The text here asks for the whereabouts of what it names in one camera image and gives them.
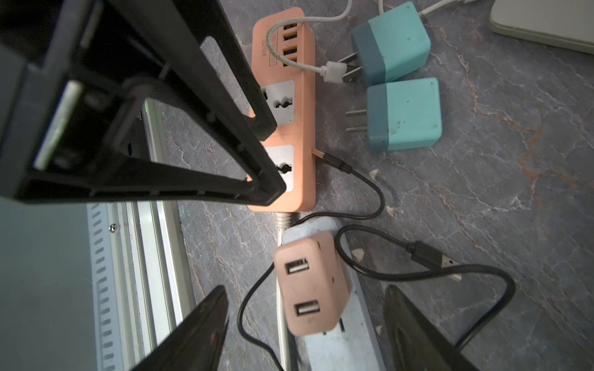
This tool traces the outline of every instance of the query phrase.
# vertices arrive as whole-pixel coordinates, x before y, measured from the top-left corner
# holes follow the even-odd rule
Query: orange power strip
[[[303,16],[303,10],[291,8],[262,18],[254,26],[252,72],[278,124],[262,145],[279,168],[287,190],[268,207],[250,206],[253,211],[294,213],[311,211],[315,205],[315,74],[284,65],[266,48],[266,33],[273,24]],[[279,28],[272,45],[285,58],[315,64],[314,34],[308,24]]]

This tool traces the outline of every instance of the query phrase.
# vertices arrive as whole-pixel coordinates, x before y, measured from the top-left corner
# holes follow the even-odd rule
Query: white usb cable
[[[290,18],[274,24],[272,27],[270,27],[268,33],[266,34],[266,46],[268,47],[270,54],[286,65],[320,74],[324,77],[324,81],[326,82],[342,83],[342,75],[346,73],[346,63],[328,62],[326,63],[326,66],[316,67],[291,61],[290,59],[287,59],[284,56],[280,55],[278,51],[272,46],[272,34],[279,28],[294,23],[329,23],[341,21],[346,18],[347,14],[350,12],[350,8],[352,5],[353,0],[348,0],[345,11],[343,11],[342,14],[337,15],[336,17]]]
[[[276,219],[276,242],[277,246],[280,246],[283,244],[283,233],[291,225],[291,213],[274,213],[274,216]],[[290,371],[289,333],[278,280],[276,280],[276,325],[279,332],[280,364],[283,366],[283,370]]]
[[[473,1],[476,1],[476,0],[441,0],[441,1],[438,1],[435,4],[431,5],[430,7],[427,7],[425,9],[423,9],[422,11],[420,11],[419,15],[421,17],[423,17],[424,15],[427,15],[431,12],[436,11],[437,9],[443,8],[444,6],[453,4],[455,2],[463,2],[464,4],[468,4],[469,2],[473,2]],[[378,7],[380,14],[384,14],[384,0],[378,0],[377,7]]]

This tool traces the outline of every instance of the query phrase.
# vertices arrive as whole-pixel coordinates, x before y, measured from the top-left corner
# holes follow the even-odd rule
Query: metal panel
[[[153,218],[154,215],[158,215],[156,203],[154,201],[139,202],[138,215],[142,231],[144,263],[153,311],[154,331],[158,345],[173,331],[176,322],[159,219]]]
[[[144,349],[144,354],[148,354],[157,347],[157,341],[154,333],[153,309],[150,301],[149,279],[144,260],[144,246],[142,243],[137,203],[126,202],[126,211],[128,216],[128,234],[132,247],[130,256],[134,270],[142,348]]]
[[[155,104],[152,99],[147,99],[144,107],[142,116],[150,159],[154,162],[169,164],[159,105]],[[157,201],[156,204],[158,215],[154,217],[159,219],[175,323],[179,325],[196,307],[196,299],[189,274],[184,236],[179,222],[178,203],[176,201]]]
[[[107,224],[109,222],[107,204],[89,204],[87,215],[91,246],[97,369],[99,371],[126,371],[119,336],[119,299],[115,288],[113,251],[109,236],[109,224]]]
[[[22,66],[5,66],[21,80],[0,86],[0,95],[14,102],[0,125],[5,124],[0,194],[27,202],[203,199],[270,205],[284,192],[258,140],[274,132],[276,122],[218,0],[61,4],[58,21],[46,32],[51,42],[42,67],[28,61],[20,73]],[[199,40],[208,35],[221,45],[256,117],[239,111],[204,57]],[[186,111],[246,170],[249,181],[122,153],[149,96]]]

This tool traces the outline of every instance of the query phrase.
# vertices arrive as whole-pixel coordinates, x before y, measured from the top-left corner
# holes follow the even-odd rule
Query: black plastic frame
[[[134,47],[106,48],[114,54],[100,54],[105,63],[96,54],[86,57],[93,37],[109,32],[129,38]],[[239,111],[201,52],[207,36],[219,44],[254,118]],[[119,38],[112,40],[116,44]],[[14,58],[14,53],[0,50],[0,61],[7,60],[4,56]],[[108,57],[122,58],[135,73],[122,77],[125,67]],[[17,59],[11,65],[2,63],[0,72],[0,78],[19,76],[18,84],[0,87],[0,96],[10,97],[8,103],[0,102],[0,129],[5,128],[0,132],[0,195],[25,202],[201,199],[269,205],[285,191],[259,142],[274,132],[276,122],[218,0],[65,0],[43,65]],[[130,68],[136,62],[138,69]],[[72,80],[83,84],[83,96],[52,162],[46,169],[35,169],[33,161],[49,122]],[[90,105],[89,97],[96,97],[92,94],[97,91],[104,102]],[[122,143],[148,97],[186,111],[251,179],[126,156]],[[4,119],[1,113],[7,108],[10,113]],[[64,162],[55,157],[65,153],[74,160],[60,166]]]

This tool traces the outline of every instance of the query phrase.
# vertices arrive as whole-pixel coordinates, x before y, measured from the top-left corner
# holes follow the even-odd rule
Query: usb connector
[[[433,246],[427,245],[421,241],[409,243],[406,251],[411,254],[411,259],[429,269],[438,269],[452,267],[458,263],[445,255]],[[450,274],[449,277],[454,281],[461,281],[459,274]]]
[[[316,157],[322,159],[323,162],[327,163],[328,165],[330,165],[332,167],[339,169],[341,172],[350,174],[351,171],[353,170],[353,167],[351,165],[348,165],[343,160],[341,160],[338,157],[333,156],[329,153],[323,153],[322,151],[318,151],[316,149],[313,149],[312,153]]]
[[[287,274],[306,271],[309,269],[309,263],[307,263],[307,259],[305,258],[299,259],[285,264],[285,269],[287,270]]]
[[[298,316],[318,313],[320,311],[320,304],[318,300],[312,300],[306,303],[295,304],[295,312]]]

